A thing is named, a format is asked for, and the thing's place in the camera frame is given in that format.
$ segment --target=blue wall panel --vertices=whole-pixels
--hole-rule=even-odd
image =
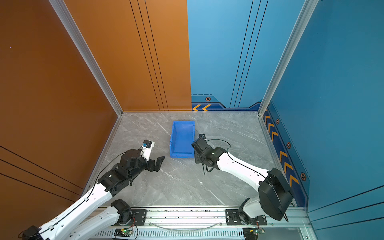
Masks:
[[[187,1],[192,95],[213,95],[229,107],[251,4]]]
[[[303,3],[188,0],[192,96],[214,96],[226,108],[260,101]]]
[[[384,219],[355,223],[341,227],[327,228],[315,231],[319,240],[365,240],[382,239]]]
[[[263,99],[303,4],[304,0],[268,1],[247,81],[242,79],[240,107]]]
[[[311,178],[311,220],[341,212],[321,207],[383,184],[382,9],[378,0],[319,1],[272,98]],[[353,210],[383,201],[382,194],[364,195],[339,204]],[[383,211],[377,205],[329,217],[323,227],[373,219]],[[352,225],[347,226],[337,229],[347,234]],[[335,229],[316,232],[320,240],[340,239]]]

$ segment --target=blue plastic bin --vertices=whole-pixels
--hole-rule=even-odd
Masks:
[[[194,158],[195,121],[173,121],[169,142],[170,157]]]

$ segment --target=yellow chevron arrow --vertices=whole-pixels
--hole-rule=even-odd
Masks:
[[[266,119],[267,119],[267,118],[271,119],[270,116],[265,116],[265,125],[266,125]]]
[[[273,136],[274,135],[279,136],[276,132],[272,131],[272,142],[273,142]]]
[[[290,169],[293,170],[292,166],[285,162],[284,163],[284,172],[285,172],[285,174],[287,174],[287,167],[289,167]]]
[[[201,106],[201,104],[198,104],[198,105],[196,105],[194,108],[192,108],[192,110],[195,110],[196,112],[198,112],[198,110],[196,109],[196,108],[198,108],[198,107],[200,107]]]
[[[287,154],[286,154],[285,152],[280,151],[280,162],[281,162],[281,156],[282,156],[282,155],[288,157]]]
[[[294,180],[295,182],[297,182],[297,184],[300,184],[299,181],[293,177],[292,175],[289,175],[289,185],[292,187],[292,180]]]
[[[272,123],[268,123],[268,132],[270,132],[271,127],[275,127]]]
[[[211,105],[208,104],[207,106],[203,107],[203,110],[204,110],[204,111],[208,111],[207,108],[208,108],[209,106],[211,106]]]

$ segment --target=orange wall panel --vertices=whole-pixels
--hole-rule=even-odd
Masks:
[[[17,239],[79,198],[117,115],[49,1],[0,15],[0,225]]]
[[[65,0],[124,111],[190,110],[186,0]]]

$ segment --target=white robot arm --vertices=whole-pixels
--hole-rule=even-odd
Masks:
[[[265,214],[276,220],[283,218],[294,194],[278,169],[268,171],[236,158],[223,148],[213,149],[207,144],[205,134],[200,134],[192,147],[195,149],[196,163],[206,164],[207,170],[209,166],[228,172],[259,193],[257,197],[246,199],[239,208],[239,218],[244,224],[251,224],[257,216]]]
[[[114,201],[105,211],[81,223],[96,208],[110,200],[144,170],[160,170],[165,156],[157,160],[149,158],[154,143],[144,140],[140,149],[126,151],[112,169],[100,177],[83,197],[40,228],[31,226],[22,233],[23,240],[85,240],[96,232],[116,222],[129,224],[132,218],[130,206],[123,200]]]

